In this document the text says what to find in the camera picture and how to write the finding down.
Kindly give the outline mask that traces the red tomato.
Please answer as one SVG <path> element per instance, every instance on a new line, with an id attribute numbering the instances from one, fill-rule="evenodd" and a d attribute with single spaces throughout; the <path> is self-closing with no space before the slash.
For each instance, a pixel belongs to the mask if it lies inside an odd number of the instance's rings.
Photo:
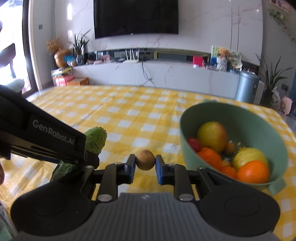
<path id="1" fill-rule="evenodd" d="M 194 150 L 195 153 L 198 153 L 202 150 L 201 142 L 196 138 L 188 138 L 187 143 Z"/>

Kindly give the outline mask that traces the green cucumber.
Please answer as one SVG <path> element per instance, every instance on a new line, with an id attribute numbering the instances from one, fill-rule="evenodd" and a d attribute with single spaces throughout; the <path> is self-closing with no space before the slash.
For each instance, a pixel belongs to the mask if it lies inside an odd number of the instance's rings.
<path id="1" fill-rule="evenodd" d="M 102 127 L 94 127 L 86 131 L 84 134 L 86 135 L 86 151 L 98 156 L 105 146 L 107 131 Z M 71 172 L 74 167 L 74 164 L 59 161 L 52 173 L 50 182 L 65 176 Z"/>

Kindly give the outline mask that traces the orange mandarin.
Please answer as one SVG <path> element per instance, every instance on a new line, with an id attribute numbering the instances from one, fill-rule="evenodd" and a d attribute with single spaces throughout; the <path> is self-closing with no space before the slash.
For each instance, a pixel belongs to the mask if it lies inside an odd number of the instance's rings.
<path id="1" fill-rule="evenodd" d="M 237 171 L 236 179 L 250 184 L 267 183 L 270 178 L 269 166 L 259 160 L 250 161 L 240 167 Z"/>
<path id="2" fill-rule="evenodd" d="M 220 172 L 232 179 L 236 179 L 236 177 L 237 177 L 236 170 L 231 166 L 223 166 L 221 168 Z"/>
<path id="3" fill-rule="evenodd" d="M 197 155 L 204 160 L 211 167 L 221 170 L 222 168 L 222 158 L 220 154 L 215 152 L 213 149 L 209 147 L 203 147 L 201 151 L 197 153 Z"/>

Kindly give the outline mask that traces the large yellow-green pear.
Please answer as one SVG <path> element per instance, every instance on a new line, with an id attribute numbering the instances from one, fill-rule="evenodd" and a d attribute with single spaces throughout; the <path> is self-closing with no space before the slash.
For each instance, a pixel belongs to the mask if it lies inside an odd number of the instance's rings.
<path id="1" fill-rule="evenodd" d="M 217 153 L 222 152 L 228 143 L 226 128 L 216 121 L 209 121 L 201 125 L 196 137 L 203 147 L 210 147 Z"/>

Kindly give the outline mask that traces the yellow lemon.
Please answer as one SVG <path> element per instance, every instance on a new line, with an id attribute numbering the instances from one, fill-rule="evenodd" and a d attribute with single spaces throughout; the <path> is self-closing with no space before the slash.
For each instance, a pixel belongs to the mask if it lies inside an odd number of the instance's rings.
<path id="1" fill-rule="evenodd" d="M 262 161 L 268 165 L 267 158 L 262 151 L 255 148 L 243 148 L 234 156 L 232 167 L 237 171 L 251 161 Z"/>

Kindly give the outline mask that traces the copper vase dried flowers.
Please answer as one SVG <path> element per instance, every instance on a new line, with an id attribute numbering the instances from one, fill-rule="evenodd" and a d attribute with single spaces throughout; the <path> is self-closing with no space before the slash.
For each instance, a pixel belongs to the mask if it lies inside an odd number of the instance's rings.
<path id="1" fill-rule="evenodd" d="M 61 47 L 59 39 L 48 40 L 46 42 L 46 48 L 51 54 L 53 54 L 56 65 L 59 68 L 68 66 L 65 57 L 71 55 L 71 52 L 69 49 L 63 49 Z"/>

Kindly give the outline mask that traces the left potted plant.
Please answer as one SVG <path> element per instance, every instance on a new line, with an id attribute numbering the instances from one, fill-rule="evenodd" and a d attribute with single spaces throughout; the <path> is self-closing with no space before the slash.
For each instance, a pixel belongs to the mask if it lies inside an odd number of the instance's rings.
<path id="1" fill-rule="evenodd" d="M 86 39 L 86 35 L 90 32 L 91 30 L 87 30 L 85 33 L 79 33 L 78 35 L 74 34 L 74 39 L 73 39 L 73 50 L 76 52 L 76 63 L 78 66 L 81 66 L 84 64 L 84 51 L 85 47 L 88 44 L 89 40 Z"/>

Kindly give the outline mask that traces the white TV console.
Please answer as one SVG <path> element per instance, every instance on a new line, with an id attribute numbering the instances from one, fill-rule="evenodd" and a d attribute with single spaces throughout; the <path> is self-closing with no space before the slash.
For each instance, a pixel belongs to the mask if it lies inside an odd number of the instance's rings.
<path id="1" fill-rule="evenodd" d="M 143 85 L 227 98 L 234 98 L 239 80 L 238 74 L 164 61 L 76 66 L 73 74 L 87 77 L 91 85 Z"/>

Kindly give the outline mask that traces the white wifi router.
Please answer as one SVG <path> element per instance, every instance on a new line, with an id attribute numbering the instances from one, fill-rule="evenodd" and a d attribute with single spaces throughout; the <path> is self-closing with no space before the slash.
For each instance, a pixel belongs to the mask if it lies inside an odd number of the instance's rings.
<path id="1" fill-rule="evenodd" d="M 140 51 L 140 49 L 125 50 L 126 59 L 123 61 L 123 63 L 138 63 L 139 62 L 139 51 Z"/>

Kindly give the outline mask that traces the red box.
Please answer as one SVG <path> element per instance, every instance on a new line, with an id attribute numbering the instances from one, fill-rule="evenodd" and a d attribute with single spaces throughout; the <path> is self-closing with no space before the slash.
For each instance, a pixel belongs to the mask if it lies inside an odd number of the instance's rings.
<path id="1" fill-rule="evenodd" d="M 193 66 L 195 68 L 203 67 L 204 66 L 204 58 L 201 56 L 194 56 L 193 57 Z"/>

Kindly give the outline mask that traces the grey metal trash can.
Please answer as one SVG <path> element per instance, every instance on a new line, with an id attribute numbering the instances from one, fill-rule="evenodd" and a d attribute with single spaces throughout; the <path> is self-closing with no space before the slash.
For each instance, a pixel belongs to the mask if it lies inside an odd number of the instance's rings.
<path id="1" fill-rule="evenodd" d="M 253 103 L 259 84 L 259 76 L 253 72 L 240 71 L 235 100 Z"/>

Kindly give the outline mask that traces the teddy bear toy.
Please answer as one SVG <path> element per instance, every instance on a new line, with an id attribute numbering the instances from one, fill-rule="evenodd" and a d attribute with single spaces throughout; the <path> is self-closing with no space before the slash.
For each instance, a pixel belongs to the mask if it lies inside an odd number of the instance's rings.
<path id="1" fill-rule="evenodd" d="M 218 50 L 216 62 L 217 62 L 217 69 L 219 71 L 226 71 L 227 70 L 227 63 L 229 57 L 229 50 L 223 47 L 220 47 Z"/>

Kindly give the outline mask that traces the pink pig toy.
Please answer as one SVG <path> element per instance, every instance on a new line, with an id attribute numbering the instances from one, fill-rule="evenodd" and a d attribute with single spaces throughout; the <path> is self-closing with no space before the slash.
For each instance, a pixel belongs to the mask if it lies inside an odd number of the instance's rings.
<path id="1" fill-rule="evenodd" d="M 289 115 L 292 112 L 293 100 L 286 95 L 280 101 L 280 110 L 285 114 Z"/>

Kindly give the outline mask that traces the black television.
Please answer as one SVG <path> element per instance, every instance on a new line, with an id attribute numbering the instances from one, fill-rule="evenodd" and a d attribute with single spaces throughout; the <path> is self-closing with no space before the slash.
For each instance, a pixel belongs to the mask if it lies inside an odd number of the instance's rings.
<path id="1" fill-rule="evenodd" d="M 93 14 L 96 39 L 122 35 L 179 33 L 178 1 L 94 1 Z"/>

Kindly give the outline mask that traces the trailing ivy plant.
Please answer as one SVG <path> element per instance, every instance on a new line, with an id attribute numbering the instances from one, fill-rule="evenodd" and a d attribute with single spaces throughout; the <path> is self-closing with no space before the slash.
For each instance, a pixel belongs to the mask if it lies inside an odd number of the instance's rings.
<path id="1" fill-rule="evenodd" d="M 295 43 L 295 30 L 287 20 L 287 16 L 280 13 L 278 10 L 268 9 L 269 15 L 273 17 L 276 23 L 282 27 L 282 31 L 286 32 L 290 41 Z"/>

